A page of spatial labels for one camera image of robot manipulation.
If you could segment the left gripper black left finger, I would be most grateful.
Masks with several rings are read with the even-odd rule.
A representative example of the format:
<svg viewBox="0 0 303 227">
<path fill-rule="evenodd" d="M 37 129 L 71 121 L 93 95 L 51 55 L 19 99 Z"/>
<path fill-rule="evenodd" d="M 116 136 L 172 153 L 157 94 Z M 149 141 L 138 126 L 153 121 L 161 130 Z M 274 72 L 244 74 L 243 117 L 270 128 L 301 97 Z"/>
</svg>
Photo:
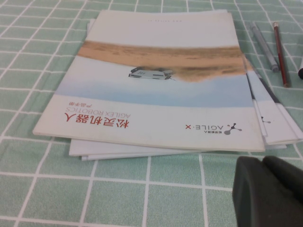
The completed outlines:
<svg viewBox="0 0 303 227">
<path fill-rule="evenodd" d="M 232 200 L 239 227 L 301 227 L 303 201 L 298 201 L 255 157 L 237 159 Z"/>
</svg>

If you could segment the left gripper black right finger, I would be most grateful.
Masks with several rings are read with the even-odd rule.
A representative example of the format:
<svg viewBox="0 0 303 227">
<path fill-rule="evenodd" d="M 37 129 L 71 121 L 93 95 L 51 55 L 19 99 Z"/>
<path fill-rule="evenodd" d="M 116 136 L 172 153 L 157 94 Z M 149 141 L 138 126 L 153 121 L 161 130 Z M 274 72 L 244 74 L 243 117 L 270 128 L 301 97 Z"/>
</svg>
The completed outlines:
<svg viewBox="0 0 303 227">
<path fill-rule="evenodd" d="M 275 156 L 264 157 L 263 164 L 298 201 L 303 200 L 303 171 L 301 169 Z"/>
</svg>

